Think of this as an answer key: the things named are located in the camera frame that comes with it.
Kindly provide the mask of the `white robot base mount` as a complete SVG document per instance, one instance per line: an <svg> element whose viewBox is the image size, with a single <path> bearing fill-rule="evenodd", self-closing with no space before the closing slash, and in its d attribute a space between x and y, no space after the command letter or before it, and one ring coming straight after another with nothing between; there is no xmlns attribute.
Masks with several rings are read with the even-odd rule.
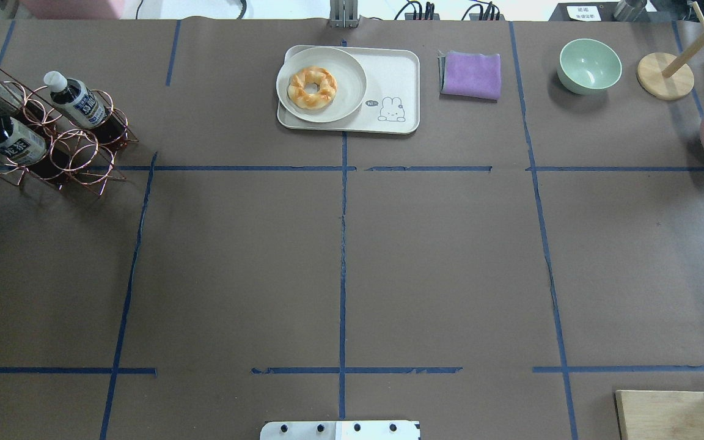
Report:
<svg viewBox="0 0 704 440"><path fill-rule="evenodd" d="M319 420L272 421L260 439L421 439L419 421Z"/></svg>

